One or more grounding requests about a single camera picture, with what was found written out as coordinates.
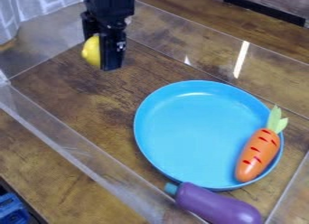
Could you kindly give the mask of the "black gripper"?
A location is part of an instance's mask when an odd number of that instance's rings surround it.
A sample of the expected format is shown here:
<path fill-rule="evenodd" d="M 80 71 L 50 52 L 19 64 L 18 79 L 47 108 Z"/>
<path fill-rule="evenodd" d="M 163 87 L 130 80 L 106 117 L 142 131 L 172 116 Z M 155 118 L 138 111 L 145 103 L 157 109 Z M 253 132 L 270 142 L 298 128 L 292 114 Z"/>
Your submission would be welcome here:
<path fill-rule="evenodd" d="M 121 67 L 126 49 L 125 19 L 133 15 L 134 0 L 84 0 L 80 14 L 84 40 L 98 33 L 100 69 Z"/>

